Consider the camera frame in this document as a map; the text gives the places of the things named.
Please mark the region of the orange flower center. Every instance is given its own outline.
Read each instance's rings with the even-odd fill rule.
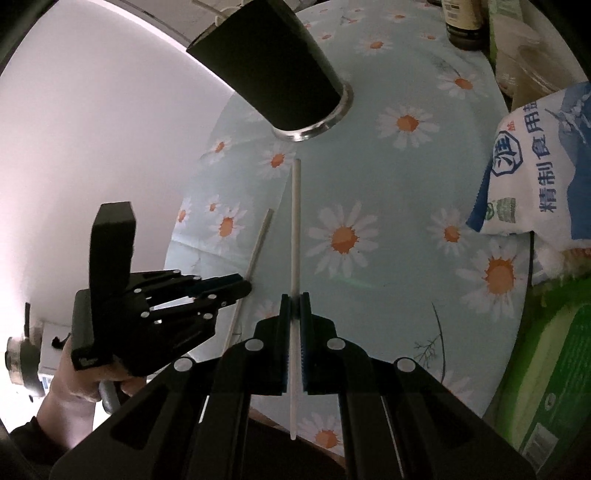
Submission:
[[[404,115],[396,121],[396,126],[403,132],[414,132],[419,123],[413,116]]]
[[[274,155],[271,159],[271,167],[277,168],[279,167],[285,160],[285,155],[283,153],[278,153]]]
[[[314,440],[316,441],[316,445],[320,445],[326,449],[334,448],[339,444],[339,439],[332,430],[319,431]]]
[[[485,271],[485,281],[488,291],[493,295],[503,295],[511,290],[515,284],[513,263],[502,258],[489,258],[488,269]]]
[[[443,231],[443,238],[445,238],[446,242],[452,242],[454,244],[458,243],[460,239],[460,231],[458,230],[457,226],[450,225]]]
[[[220,223],[220,236],[226,237],[232,233],[232,230],[234,230],[234,219],[231,217],[225,217],[224,220],[222,220],[222,223]]]
[[[472,82],[469,82],[468,80],[463,78],[457,78],[456,80],[454,80],[454,83],[464,90],[472,90],[472,88],[474,88]]]
[[[355,235],[355,230],[350,226],[341,226],[333,233],[330,244],[338,253],[345,255],[349,253],[358,240],[359,237]]]

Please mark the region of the white straw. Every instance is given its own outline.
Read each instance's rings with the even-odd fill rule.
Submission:
[[[294,160],[291,172],[291,309],[290,322],[290,436],[297,435],[297,394],[300,379],[300,236],[301,236],[301,160]]]
[[[271,219],[273,218],[273,210],[268,209],[267,214],[265,215],[264,220],[262,221],[261,229],[259,230],[259,236],[256,239],[255,248],[252,250],[251,260],[248,262],[248,269],[246,270],[246,274],[244,275],[244,280],[251,281],[252,272],[255,269],[256,261],[261,253],[262,244],[265,241],[265,237],[267,236],[267,232],[269,231],[269,227],[271,225]],[[232,337],[234,336],[234,330],[236,329],[236,322],[238,321],[238,316],[240,315],[240,311],[242,309],[242,300],[239,299],[236,302],[236,309],[234,310],[234,315],[232,316],[232,321],[230,322],[230,326],[228,329],[228,335],[226,337],[226,341],[224,342],[224,347],[222,353],[228,350],[232,343]]]

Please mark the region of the daisy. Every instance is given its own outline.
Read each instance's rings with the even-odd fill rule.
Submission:
[[[308,250],[307,257],[324,254],[316,273],[320,273],[328,267],[330,277],[334,277],[342,267],[343,275],[349,278],[353,273],[353,262],[360,267],[367,267],[368,261],[363,252],[371,252],[378,244],[370,238],[378,235],[375,228],[366,228],[370,223],[377,221],[375,215],[368,215],[358,219],[361,212],[361,202],[355,203],[350,215],[345,219],[343,207],[335,206],[336,212],[330,208],[323,208],[318,218],[324,225],[322,228],[310,228],[308,236],[322,243]]]
[[[429,372],[437,381],[441,380],[441,371]],[[464,405],[468,405],[470,397],[474,393],[473,390],[466,390],[466,386],[470,383],[470,377],[464,377],[460,380],[454,380],[453,370],[445,372],[443,379],[443,386],[447,388],[454,396],[460,400]]]
[[[415,2],[414,6],[417,7],[419,10],[433,10],[437,8],[434,5],[431,5],[427,2]]]
[[[408,18],[410,17],[410,15],[398,11],[398,10],[394,10],[388,13],[388,15],[386,15],[384,18],[386,20],[390,20],[391,22],[394,23],[402,23],[402,22],[406,22],[406,20],[408,20]]]
[[[340,24],[346,27],[347,25],[355,25],[362,21],[365,18],[365,14],[363,13],[363,8],[355,8],[353,10],[349,10],[343,18],[341,19]]]
[[[257,320],[270,319],[279,315],[279,307],[271,300],[265,300],[260,303],[255,310],[255,317]]]
[[[177,229],[183,229],[187,226],[187,221],[191,214],[191,198],[186,198],[181,204],[181,208],[178,211],[177,221],[174,225]]]
[[[230,137],[223,137],[217,139],[207,152],[209,156],[209,163],[213,164],[219,162],[231,146],[232,139]]]
[[[253,109],[252,111],[250,111],[246,114],[246,116],[244,117],[244,120],[246,120],[250,124],[254,124],[256,122],[262,122],[263,120],[265,120],[265,117],[263,117],[258,112],[258,110]]]
[[[421,33],[418,37],[421,40],[429,40],[429,41],[439,40],[439,35],[433,35],[432,33]]]
[[[502,315],[514,318],[515,309],[511,297],[516,288],[525,286],[527,273],[520,271],[527,263],[529,251],[523,249],[517,253],[517,242],[510,238],[501,248],[496,238],[491,239],[490,253],[479,250],[472,259],[475,270],[459,268],[456,274],[464,280],[476,283],[477,290],[462,297],[477,313],[492,313],[492,320],[497,321]]]
[[[324,422],[317,413],[312,413],[312,420],[302,419],[298,424],[298,435],[323,449],[344,456],[343,430],[340,422],[332,415]]]
[[[209,197],[207,199],[203,211],[205,213],[218,213],[221,206],[222,204],[220,203],[220,196],[214,195],[213,197]]]
[[[421,143],[431,141],[425,132],[439,132],[439,125],[426,121],[432,117],[432,114],[415,107],[401,106],[399,110],[386,108],[385,113],[378,117],[378,138],[397,134],[393,143],[396,148],[404,150],[409,139],[413,147],[417,148]]]
[[[334,37],[335,37],[334,32],[332,32],[332,33],[322,32],[320,35],[318,35],[316,37],[316,41],[318,43],[324,43],[325,41],[332,40]]]
[[[443,83],[437,85],[440,90],[447,90],[450,97],[456,97],[461,100],[466,97],[470,100],[478,101],[478,95],[486,96],[484,92],[484,82],[478,78],[475,73],[471,75],[461,75],[460,73],[438,75]]]
[[[244,230],[244,225],[238,225],[238,221],[246,215],[246,210],[240,210],[240,203],[233,209],[225,207],[209,230],[215,234],[208,240],[208,243],[220,250],[226,249],[230,242],[236,241],[238,234]]]
[[[392,42],[388,37],[374,35],[369,38],[362,38],[355,47],[355,51],[365,56],[375,56],[378,52],[384,53],[386,50],[392,50],[392,48]]]
[[[347,72],[347,71],[345,71],[345,70],[341,70],[341,71],[339,72],[339,78],[340,78],[341,80],[344,80],[344,81],[346,81],[346,82],[350,82],[350,81],[351,81],[351,79],[353,78],[353,76],[351,75],[351,73],[350,73],[350,72]]]
[[[309,30],[317,23],[318,23],[317,21],[310,21],[310,22],[304,22],[303,25],[306,30]]]
[[[264,179],[278,179],[288,173],[296,157],[296,148],[291,144],[276,142],[270,150],[263,152],[258,175]]]
[[[466,235],[470,229],[466,228],[463,221],[460,221],[460,212],[456,209],[448,213],[441,209],[441,216],[431,215],[434,226],[427,228],[433,233],[433,239],[437,240],[437,249],[443,248],[447,255],[453,251],[455,256],[466,249],[470,244],[466,240]]]

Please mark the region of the screw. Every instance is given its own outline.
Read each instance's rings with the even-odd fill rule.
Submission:
[[[251,338],[244,344],[244,348],[250,352],[258,352],[259,350],[262,350],[264,346],[265,344],[263,341],[258,338]]]
[[[191,370],[192,367],[193,367],[193,360],[191,360],[190,358],[187,358],[186,356],[179,358],[174,363],[174,369],[177,372],[186,372],[188,370]]]
[[[326,342],[326,346],[331,350],[342,350],[345,348],[345,341],[341,338],[331,338]]]

